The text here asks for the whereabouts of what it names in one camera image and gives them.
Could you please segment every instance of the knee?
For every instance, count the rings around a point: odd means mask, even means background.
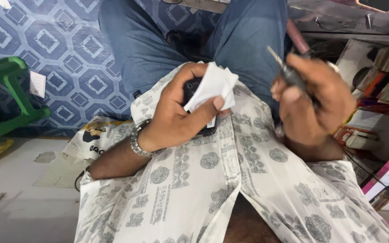
[[[99,23],[121,20],[127,16],[127,12],[133,8],[134,0],[103,0],[99,9]]]
[[[262,13],[283,13],[287,11],[286,0],[237,0],[240,4],[249,7],[250,10]]]

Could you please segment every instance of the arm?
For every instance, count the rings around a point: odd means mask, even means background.
[[[89,174],[95,180],[133,176],[149,159],[133,152],[130,137],[126,137],[104,152],[91,165]]]
[[[307,82],[307,93],[320,102],[314,106],[298,87],[289,87],[280,77],[271,87],[280,102],[284,144],[305,162],[341,160],[342,147],[331,132],[349,117],[355,108],[348,85],[342,77],[320,60],[302,59],[290,54],[287,63]]]
[[[154,119],[138,135],[138,145],[143,150],[153,152],[179,146],[194,137],[217,115],[224,104],[221,97],[209,99],[191,114],[181,106],[184,83],[195,77],[203,77],[206,69],[206,64],[188,63],[163,89]],[[95,180],[132,176],[149,159],[135,153],[130,145],[130,137],[127,137],[103,153],[91,165],[89,174]]]
[[[306,146],[284,138],[284,145],[305,162],[333,161],[343,159],[342,147],[331,136],[319,145]]]

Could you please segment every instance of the blue patterned floor mat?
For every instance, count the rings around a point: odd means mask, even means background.
[[[15,134],[72,137],[95,115],[126,119],[129,94],[111,50],[99,31],[101,0],[12,0],[0,6],[0,58],[19,56],[30,70],[47,76],[46,95],[29,94],[29,78],[21,87],[35,103],[46,104],[49,118],[36,121]],[[201,34],[213,30],[220,14],[157,0],[138,0],[165,35],[169,30]],[[7,117],[20,112],[4,85],[0,111]]]

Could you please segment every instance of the silver metal watch strap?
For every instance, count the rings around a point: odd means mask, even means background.
[[[144,151],[138,144],[139,132],[142,129],[144,129],[149,123],[151,123],[151,119],[146,119],[143,122],[141,122],[140,124],[138,124],[135,128],[133,128],[133,131],[131,133],[131,138],[130,138],[131,149],[133,149],[133,151],[135,153],[139,154],[140,156],[144,156],[144,157],[152,157],[155,154],[155,152]]]

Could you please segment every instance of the paisley print shirt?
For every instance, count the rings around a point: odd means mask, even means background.
[[[153,117],[180,68],[132,103],[135,123]],[[389,243],[350,162],[306,164],[276,138],[267,104],[241,82],[233,92],[214,135],[167,148],[132,177],[86,173],[75,242],[219,243],[242,193],[282,242]]]

